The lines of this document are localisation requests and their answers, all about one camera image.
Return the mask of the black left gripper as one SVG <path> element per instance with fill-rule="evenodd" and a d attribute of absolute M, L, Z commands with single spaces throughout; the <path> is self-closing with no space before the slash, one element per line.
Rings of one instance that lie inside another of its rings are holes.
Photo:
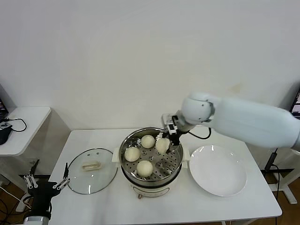
<path fill-rule="evenodd" d="M 38 163 L 39 159 L 31 167 L 29 173 L 23 176 L 23 179 L 26 183 L 27 188 L 29 188 L 29 194 L 33 196 L 31 211 L 47 212 L 50 209 L 52 198 L 57 196 L 61 192 L 61 190 L 70 182 L 70 178 L 68 176 L 68 163 L 65 164 L 63 178 L 60 182 L 39 182 L 37 184 L 34 178 L 34 174 Z"/>

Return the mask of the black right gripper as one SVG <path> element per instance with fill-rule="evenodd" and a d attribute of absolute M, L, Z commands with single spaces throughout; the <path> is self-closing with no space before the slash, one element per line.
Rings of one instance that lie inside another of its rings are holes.
<path fill-rule="evenodd" d="M 168 138 L 169 147 L 166 151 L 166 153 L 168 154 L 177 149 L 177 147 L 180 145 L 179 138 L 182 135 L 187 134 L 187 133 L 188 133 L 188 131 L 181 131 L 174 124 L 167 124 L 167 125 L 165 125 L 165 131 L 159 132 L 159 134 L 157 135 L 157 138 Z"/>

